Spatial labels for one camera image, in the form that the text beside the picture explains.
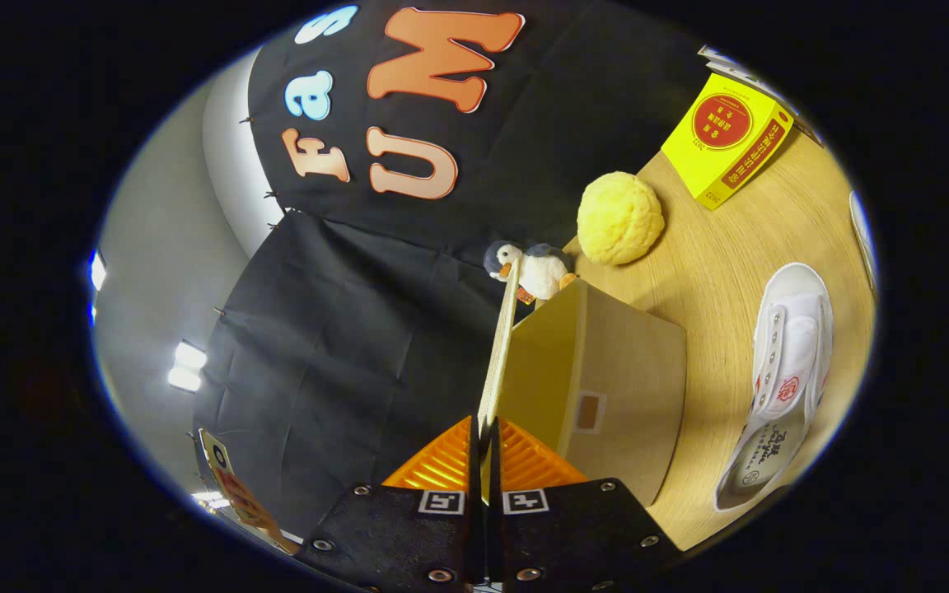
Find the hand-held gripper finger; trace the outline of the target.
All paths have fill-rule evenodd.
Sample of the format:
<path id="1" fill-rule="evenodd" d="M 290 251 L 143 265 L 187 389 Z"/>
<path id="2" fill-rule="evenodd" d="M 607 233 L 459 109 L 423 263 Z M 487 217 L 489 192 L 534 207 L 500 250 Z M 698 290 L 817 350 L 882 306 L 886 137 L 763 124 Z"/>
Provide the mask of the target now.
<path id="1" fill-rule="evenodd" d="M 505 592 L 647 592 L 685 558 L 621 479 L 585 477 L 501 418 L 489 451 L 487 567 Z"/>
<path id="2" fill-rule="evenodd" d="M 482 581 L 478 425 L 463 417 L 380 483 L 351 485 L 297 558 L 362 592 L 470 592 Z"/>

